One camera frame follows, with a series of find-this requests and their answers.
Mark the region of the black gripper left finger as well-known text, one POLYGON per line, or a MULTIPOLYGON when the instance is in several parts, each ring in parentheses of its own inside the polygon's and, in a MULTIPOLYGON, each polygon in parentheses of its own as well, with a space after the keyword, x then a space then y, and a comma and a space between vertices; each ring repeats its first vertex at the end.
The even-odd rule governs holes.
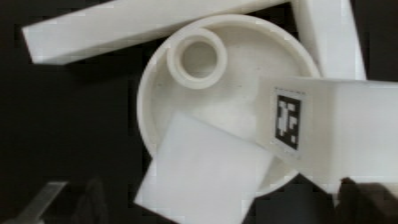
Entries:
POLYGON ((110 224, 101 180, 50 181, 11 224, 110 224))

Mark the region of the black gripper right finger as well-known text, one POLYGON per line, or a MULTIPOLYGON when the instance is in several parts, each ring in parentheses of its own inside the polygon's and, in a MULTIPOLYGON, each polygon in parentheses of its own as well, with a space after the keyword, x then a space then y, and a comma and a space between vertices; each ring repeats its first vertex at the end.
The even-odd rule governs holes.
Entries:
POLYGON ((336 224, 398 224, 398 198, 380 183, 341 179, 336 224))

